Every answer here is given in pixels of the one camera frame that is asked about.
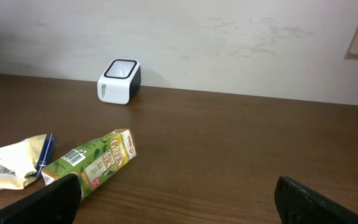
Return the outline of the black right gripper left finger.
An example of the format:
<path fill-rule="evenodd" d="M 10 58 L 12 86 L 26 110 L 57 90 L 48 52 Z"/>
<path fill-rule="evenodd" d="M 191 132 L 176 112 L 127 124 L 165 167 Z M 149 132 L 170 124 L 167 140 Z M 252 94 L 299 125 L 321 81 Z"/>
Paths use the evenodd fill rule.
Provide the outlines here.
<path fill-rule="evenodd" d="M 0 209 L 0 224 L 72 224 L 80 202 L 79 178 L 68 174 Z"/>

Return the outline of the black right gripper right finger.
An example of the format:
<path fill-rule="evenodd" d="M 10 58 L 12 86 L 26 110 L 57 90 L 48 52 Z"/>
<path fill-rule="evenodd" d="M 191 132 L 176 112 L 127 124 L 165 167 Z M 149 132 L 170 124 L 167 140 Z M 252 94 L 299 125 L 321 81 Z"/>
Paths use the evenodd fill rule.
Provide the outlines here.
<path fill-rule="evenodd" d="M 274 200 L 282 224 L 358 224 L 358 214 L 289 176 L 278 178 Z"/>

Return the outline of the green tea carton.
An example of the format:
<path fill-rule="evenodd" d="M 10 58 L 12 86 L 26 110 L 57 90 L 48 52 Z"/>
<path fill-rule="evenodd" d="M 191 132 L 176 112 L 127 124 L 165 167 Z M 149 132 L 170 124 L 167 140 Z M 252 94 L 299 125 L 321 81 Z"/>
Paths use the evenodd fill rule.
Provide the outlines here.
<path fill-rule="evenodd" d="M 86 198 L 137 155 L 130 129 L 115 129 L 67 152 L 42 169 L 46 185 L 75 174 Z"/>

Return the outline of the yellow snack bag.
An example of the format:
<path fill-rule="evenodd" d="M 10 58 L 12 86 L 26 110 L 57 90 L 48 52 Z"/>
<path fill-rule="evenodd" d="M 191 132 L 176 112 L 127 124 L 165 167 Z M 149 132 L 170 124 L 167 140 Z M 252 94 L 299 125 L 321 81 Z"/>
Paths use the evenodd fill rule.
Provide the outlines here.
<path fill-rule="evenodd" d="M 0 147 L 0 190 L 22 190 L 42 175 L 55 135 L 42 134 Z"/>

